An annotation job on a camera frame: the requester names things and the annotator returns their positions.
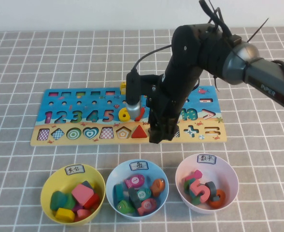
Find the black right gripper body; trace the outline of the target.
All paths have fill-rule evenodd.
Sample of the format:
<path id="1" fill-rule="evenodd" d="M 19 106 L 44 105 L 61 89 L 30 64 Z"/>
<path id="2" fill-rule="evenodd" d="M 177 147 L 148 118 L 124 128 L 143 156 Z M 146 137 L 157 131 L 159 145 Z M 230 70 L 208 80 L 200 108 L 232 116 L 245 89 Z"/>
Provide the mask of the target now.
<path id="1" fill-rule="evenodd" d="M 147 94 L 146 106 L 149 107 L 148 122 L 151 126 L 174 126 L 178 120 L 186 98 L 193 87 L 172 87 L 166 90 L 162 86 L 152 86 Z"/>

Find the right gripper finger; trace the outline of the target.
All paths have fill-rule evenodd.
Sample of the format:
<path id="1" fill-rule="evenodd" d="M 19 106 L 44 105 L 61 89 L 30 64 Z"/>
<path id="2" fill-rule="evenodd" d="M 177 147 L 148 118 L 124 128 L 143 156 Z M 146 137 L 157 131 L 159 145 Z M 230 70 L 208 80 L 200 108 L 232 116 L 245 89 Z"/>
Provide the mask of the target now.
<path id="1" fill-rule="evenodd" d="M 163 124 L 163 139 L 171 141 L 176 133 L 175 121 L 167 121 Z"/>
<path id="2" fill-rule="evenodd" d="M 160 143 L 163 140 L 162 127 L 159 122 L 149 120 L 149 142 Z"/>

